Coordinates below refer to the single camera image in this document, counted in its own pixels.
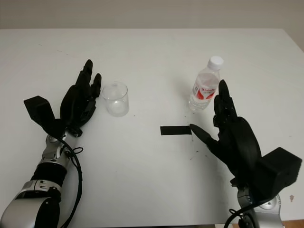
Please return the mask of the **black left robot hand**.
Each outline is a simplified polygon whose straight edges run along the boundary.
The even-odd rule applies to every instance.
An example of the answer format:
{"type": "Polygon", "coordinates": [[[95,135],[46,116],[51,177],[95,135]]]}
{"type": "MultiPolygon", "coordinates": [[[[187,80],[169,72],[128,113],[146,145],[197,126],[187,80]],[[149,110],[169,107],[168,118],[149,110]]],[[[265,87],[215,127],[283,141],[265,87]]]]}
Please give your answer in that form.
{"type": "Polygon", "coordinates": [[[76,83],[68,89],[60,106],[60,119],[75,137],[82,135],[81,127],[92,117],[96,109],[96,98],[100,96],[102,76],[96,74],[91,84],[92,72],[93,62],[89,59],[80,71],[76,83]]]}

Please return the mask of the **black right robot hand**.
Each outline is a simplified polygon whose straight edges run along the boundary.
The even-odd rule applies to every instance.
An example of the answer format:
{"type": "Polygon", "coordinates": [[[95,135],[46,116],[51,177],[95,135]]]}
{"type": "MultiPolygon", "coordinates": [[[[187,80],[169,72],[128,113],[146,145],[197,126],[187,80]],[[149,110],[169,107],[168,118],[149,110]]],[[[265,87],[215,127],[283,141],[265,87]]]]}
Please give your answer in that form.
{"type": "Polygon", "coordinates": [[[219,130],[218,140],[195,124],[190,124],[190,129],[213,155],[226,164],[235,177],[233,186],[251,185],[261,150],[249,123],[237,115],[226,82],[222,79],[218,86],[213,117],[213,125],[219,130]]]}

